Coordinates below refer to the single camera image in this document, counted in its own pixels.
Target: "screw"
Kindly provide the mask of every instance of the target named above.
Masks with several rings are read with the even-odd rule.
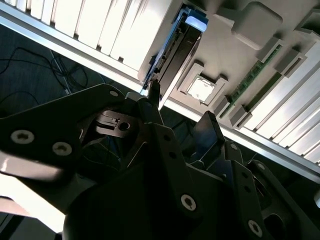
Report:
[[[236,151],[238,150],[237,146],[234,145],[233,143],[231,143],[230,146],[231,146],[234,150],[236,150]]]
[[[265,166],[263,166],[261,163],[257,164],[259,168],[261,168],[262,170],[265,170]]]
[[[189,211],[194,211],[197,208],[195,200],[187,194],[183,194],[181,196],[181,202],[182,202],[182,205]]]
[[[249,220],[248,226],[255,235],[257,235],[259,238],[262,238],[263,232],[261,230],[261,227],[255,221]]]
[[[35,140],[35,135],[28,130],[16,130],[10,137],[16,144],[30,144]]]
[[[68,156],[72,153],[72,147],[66,142],[58,141],[53,144],[52,151],[58,156]]]

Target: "green circuit board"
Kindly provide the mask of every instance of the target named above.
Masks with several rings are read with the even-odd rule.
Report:
[[[249,88],[249,86],[254,82],[257,76],[262,72],[262,70],[268,65],[268,63],[274,58],[274,56],[280,51],[281,45],[278,45],[274,51],[270,54],[270,56],[265,60],[265,62],[261,62],[258,60],[251,70],[246,74],[244,79],[240,82],[240,84],[236,87],[233,93],[228,96],[228,100],[230,101],[230,105],[224,110],[221,114],[220,118],[226,115],[232,106],[236,103],[236,101],[241,97],[241,95]]]

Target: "mounting hole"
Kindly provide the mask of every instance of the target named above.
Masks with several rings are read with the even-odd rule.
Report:
[[[171,140],[171,138],[168,135],[164,135],[163,138],[164,138],[164,140],[166,140],[168,142]]]
[[[248,186],[244,186],[244,190],[247,192],[247,193],[251,193],[251,190]]]
[[[129,128],[130,128],[130,124],[127,123],[127,122],[122,122],[122,123],[120,123],[120,125],[119,125],[119,130],[120,130],[120,131],[126,131],[126,130],[128,130]]]
[[[16,130],[10,137],[16,144],[30,144],[35,139],[34,134],[28,130]]]
[[[286,239],[286,228],[282,219],[276,215],[271,214],[264,219],[265,228],[275,240]]]
[[[173,159],[176,159],[177,158],[177,155],[174,153],[174,152],[169,152],[169,156]]]
[[[262,238],[263,232],[261,227],[253,220],[248,221],[248,226],[250,230],[259,238]]]
[[[245,179],[248,178],[248,175],[247,175],[245,172],[242,173],[242,176],[243,176]]]
[[[119,96],[119,94],[116,91],[110,91],[109,93],[114,97],[118,97]]]
[[[58,141],[52,146],[52,151],[58,156],[68,156],[72,153],[72,147],[69,143]]]

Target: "robotic arm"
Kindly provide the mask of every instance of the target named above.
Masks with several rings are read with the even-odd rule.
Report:
[[[320,238],[264,164],[244,165],[211,112],[194,140],[214,174],[186,164],[158,101],[157,82],[149,98],[102,84],[0,119],[0,195],[65,240]],[[120,173],[78,178],[83,148],[106,135],[122,141]]]

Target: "black metal bracket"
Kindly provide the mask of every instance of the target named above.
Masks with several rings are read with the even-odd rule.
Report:
[[[69,176],[97,115],[124,96],[107,84],[0,119],[0,172],[52,182]]]

